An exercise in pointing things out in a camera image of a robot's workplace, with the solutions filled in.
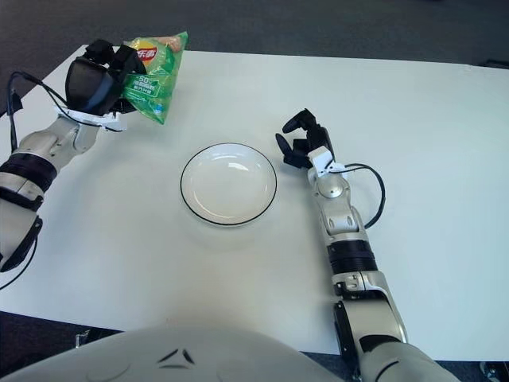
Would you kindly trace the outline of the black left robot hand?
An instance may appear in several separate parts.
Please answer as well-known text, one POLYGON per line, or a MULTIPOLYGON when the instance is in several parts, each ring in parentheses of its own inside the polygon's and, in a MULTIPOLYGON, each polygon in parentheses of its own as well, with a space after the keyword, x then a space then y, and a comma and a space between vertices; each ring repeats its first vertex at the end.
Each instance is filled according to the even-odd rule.
POLYGON ((146 74, 136 49, 127 45, 114 49, 108 41, 95 40, 69 67, 65 81, 68 108, 97 116, 133 112, 134 106, 122 95, 131 74, 146 74))

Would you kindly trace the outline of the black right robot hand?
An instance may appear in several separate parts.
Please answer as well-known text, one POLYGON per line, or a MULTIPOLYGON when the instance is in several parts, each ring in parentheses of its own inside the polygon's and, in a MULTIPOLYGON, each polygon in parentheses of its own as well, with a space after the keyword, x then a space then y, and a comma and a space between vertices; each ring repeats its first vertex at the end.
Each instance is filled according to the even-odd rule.
POLYGON ((307 108, 299 111, 282 128, 284 134, 297 129, 305 132, 305 138, 296 138, 291 146, 282 134, 276 133, 275 138, 283 154, 283 162, 298 169, 313 167, 308 154, 322 146, 326 147, 334 158, 334 151, 328 131, 316 120, 315 115, 307 108))

